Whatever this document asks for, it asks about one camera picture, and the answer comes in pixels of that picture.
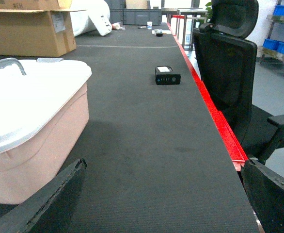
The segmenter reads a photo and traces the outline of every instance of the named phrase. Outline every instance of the metal handle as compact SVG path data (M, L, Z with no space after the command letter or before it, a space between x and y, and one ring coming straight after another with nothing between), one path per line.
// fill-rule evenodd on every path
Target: metal handle
M6 67L6 66L11 66L13 64L18 65L20 72L22 75L26 75L25 69L22 66L22 64L20 63L20 61L18 61L16 58L5 58L5 59L1 59L0 60L0 69Z

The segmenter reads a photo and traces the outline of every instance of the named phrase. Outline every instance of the chair headrest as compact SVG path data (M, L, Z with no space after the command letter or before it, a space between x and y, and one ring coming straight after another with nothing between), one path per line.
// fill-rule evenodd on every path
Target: chair headrest
M212 0L214 30L246 38L258 18L257 0Z

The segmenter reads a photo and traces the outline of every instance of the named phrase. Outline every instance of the gray storage crate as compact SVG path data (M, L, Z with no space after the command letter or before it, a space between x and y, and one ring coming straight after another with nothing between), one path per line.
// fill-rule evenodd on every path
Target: gray storage crate
M161 18L161 9L124 9L125 25L146 25L147 21L152 21L153 25L160 25Z
M125 7L125 0L104 0L110 10L123 9Z
M110 23L117 23L124 21L123 10L110 10Z

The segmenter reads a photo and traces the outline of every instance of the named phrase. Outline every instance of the conveyor belt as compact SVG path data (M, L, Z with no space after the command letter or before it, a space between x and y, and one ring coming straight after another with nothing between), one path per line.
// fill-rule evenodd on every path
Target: conveyor belt
M86 62L93 75L90 121L63 166L77 157L89 165L70 232L257 232L173 36L126 26L84 34L77 45L64 58ZM160 65L178 69L181 84L157 86Z

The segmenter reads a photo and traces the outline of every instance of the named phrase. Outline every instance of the white lid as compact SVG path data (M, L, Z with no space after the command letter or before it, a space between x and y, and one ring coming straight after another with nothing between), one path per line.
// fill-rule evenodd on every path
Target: white lid
M38 133L92 74L80 61L20 62L25 76L17 65L0 69L0 153Z

